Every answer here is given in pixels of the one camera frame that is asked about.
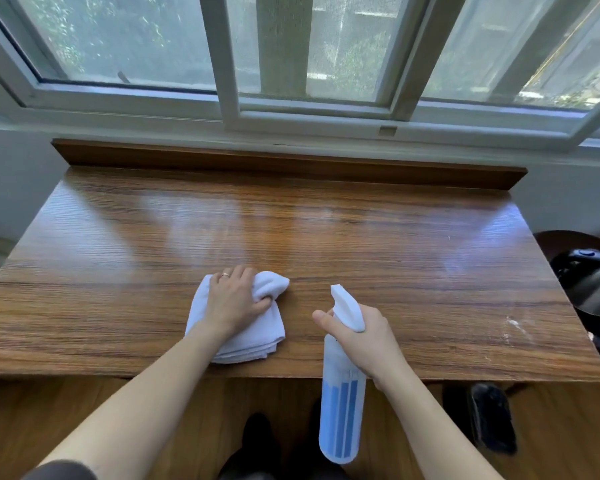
hand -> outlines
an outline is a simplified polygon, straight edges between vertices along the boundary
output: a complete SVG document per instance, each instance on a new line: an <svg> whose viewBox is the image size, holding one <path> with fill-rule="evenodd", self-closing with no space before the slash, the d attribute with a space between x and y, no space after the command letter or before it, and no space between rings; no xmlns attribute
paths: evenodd
<svg viewBox="0 0 600 480"><path fill-rule="evenodd" d="M360 311L365 321L365 330L361 332L353 331L335 318L333 310L316 310L313 320L336 338L351 361L371 377L377 387L383 388L388 376L407 362L382 313L366 305L360 305Z"/></svg>
<svg viewBox="0 0 600 480"><path fill-rule="evenodd" d="M220 333L223 342L238 334L271 306L271 298L253 302L252 267L227 267L211 276L204 322Z"/></svg>

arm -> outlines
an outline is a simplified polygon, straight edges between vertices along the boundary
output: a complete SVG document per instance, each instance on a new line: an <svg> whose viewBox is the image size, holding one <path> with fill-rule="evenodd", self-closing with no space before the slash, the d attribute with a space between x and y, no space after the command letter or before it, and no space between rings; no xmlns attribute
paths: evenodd
<svg viewBox="0 0 600 480"><path fill-rule="evenodd" d="M224 272L230 277L216 273L211 279L204 320L94 411L41 465L78 461L98 480L147 475L220 346L271 306L270 298L253 302L254 269Z"/></svg>
<svg viewBox="0 0 600 480"><path fill-rule="evenodd" d="M313 319L334 336L349 358L373 378L398 415L427 480L502 480L456 427L405 361L391 327L380 311L360 305L365 331L354 332L317 310Z"/></svg>

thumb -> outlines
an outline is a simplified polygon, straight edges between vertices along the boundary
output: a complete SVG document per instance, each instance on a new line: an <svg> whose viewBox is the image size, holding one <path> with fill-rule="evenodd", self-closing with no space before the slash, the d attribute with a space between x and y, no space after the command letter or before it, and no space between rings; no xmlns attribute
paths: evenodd
<svg viewBox="0 0 600 480"><path fill-rule="evenodd" d="M323 329L329 335L334 336L339 342L346 340L347 336L352 332L349 327L344 325L344 323L342 323L336 317L321 310L314 311L312 318L314 322L318 323L318 326L321 329Z"/></svg>
<svg viewBox="0 0 600 480"><path fill-rule="evenodd" d="M272 303L272 298L270 296L265 296L259 302L253 304L253 311L260 316L269 309Z"/></svg>

white towel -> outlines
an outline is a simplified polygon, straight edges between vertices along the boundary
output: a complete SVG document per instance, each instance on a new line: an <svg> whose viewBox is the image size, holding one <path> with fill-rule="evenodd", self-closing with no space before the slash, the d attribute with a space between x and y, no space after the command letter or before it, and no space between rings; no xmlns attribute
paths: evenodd
<svg viewBox="0 0 600 480"><path fill-rule="evenodd" d="M209 283L211 274L202 279L196 294L193 297L187 329L188 334L195 322L202 320L207 309L209 298ZM256 321L246 330L227 341L214 357L215 363L238 363L247 362L259 358L267 358L267 355L276 351L277 343L285 338L285 326L282 316L275 300L287 289L289 279L271 271L263 271L256 274L253 281L253 300L260 301L266 296L273 298L270 309L256 318Z"/></svg>

sleeve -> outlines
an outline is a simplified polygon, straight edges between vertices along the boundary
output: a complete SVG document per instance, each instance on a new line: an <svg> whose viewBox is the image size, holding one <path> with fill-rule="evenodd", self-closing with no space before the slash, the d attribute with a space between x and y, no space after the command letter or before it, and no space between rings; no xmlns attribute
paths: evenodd
<svg viewBox="0 0 600 480"><path fill-rule="evenodd" d="M22 480L98 480L93 472L77 461L56 460L40 465Z"/></svg>

